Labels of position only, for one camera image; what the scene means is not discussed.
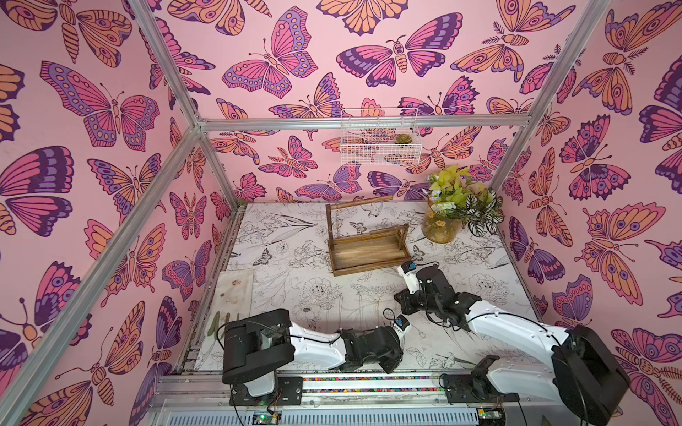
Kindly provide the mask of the wooden jewelry display stand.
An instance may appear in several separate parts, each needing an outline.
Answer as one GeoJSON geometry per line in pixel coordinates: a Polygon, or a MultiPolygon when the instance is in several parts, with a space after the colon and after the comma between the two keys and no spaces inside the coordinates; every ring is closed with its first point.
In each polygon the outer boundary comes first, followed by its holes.
{"type": "Polygon", "coordinates": [[[355,236],[339,238],[334,236],[332,211],[376,202],[390,202],[393,199],[392,195],[387,195],[325,206],[330,265],[335,277],[400,266],[411,260],[406,244],[408,229],[410,229],[408,224],[381,228],[355,236]]]}

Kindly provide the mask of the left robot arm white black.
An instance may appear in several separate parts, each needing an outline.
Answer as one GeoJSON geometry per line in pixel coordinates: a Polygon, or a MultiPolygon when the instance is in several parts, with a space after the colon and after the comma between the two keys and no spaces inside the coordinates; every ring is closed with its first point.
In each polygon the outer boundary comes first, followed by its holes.
{"type": "Polygon", "coordinates": [[[277,309],[227,322],[214,335],[223,349],[222,383],[231,388],[232,406],[298,406],[303,378],[280,380],[277,370],[297,361],[341,373],[377,364],[391,374],[402,361],[410,328],[401,314],[387,326],[325,334],[303,328],[287,310],[277,309]]]}

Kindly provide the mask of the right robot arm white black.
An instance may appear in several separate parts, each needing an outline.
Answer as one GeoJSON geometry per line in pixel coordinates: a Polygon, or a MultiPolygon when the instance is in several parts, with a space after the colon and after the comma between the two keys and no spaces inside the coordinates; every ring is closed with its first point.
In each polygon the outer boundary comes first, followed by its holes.
{"type": "Polygon", "coordinates": [[[423,312],[434,325],[497,339],[535,359],[482,363],[483,381],[499,393],[562,403],[588,425],[606,425],[630,388],[630,378],[599,335],[586,326],[563,328],[507,312],[468,292],[456,292],[436,264],[407,261],[397,268],[406,288],[395,294],[404,316],[423,312]]]}

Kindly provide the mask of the glass vase with plants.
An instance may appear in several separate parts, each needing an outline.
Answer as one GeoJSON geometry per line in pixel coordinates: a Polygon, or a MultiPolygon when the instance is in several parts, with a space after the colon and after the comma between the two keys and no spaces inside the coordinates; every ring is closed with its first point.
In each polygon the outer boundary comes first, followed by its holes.
{"type": "Polygon", "coordinates": [[[450,166],[431,174],[428,183],[422,233],[429,241],[448,244],[464,229],[481,238],[503,222],[502,197],[475,181],[469,167],[450,166]]]}

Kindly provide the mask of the white gardening glove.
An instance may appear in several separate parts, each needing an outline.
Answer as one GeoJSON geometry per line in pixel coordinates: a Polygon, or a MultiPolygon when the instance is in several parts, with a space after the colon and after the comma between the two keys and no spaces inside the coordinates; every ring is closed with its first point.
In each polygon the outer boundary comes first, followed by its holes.
{"type": "Polygon", "coordinates": [[[204,330],[206,337],[215,337],[218,327],[227,322],[250,317],[253,280],[253,269],[220,273],[204,330]]]}

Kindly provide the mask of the small succulent in basket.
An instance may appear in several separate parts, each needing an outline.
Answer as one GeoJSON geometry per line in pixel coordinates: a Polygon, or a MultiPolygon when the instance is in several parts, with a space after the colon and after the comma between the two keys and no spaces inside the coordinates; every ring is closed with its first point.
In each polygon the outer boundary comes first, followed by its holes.
{"type": "Polygon", "coordinates": [[[413,142],[410,134],[397,134],[395,136],[395,143],[398,145],[409,145],[413,142]]]}

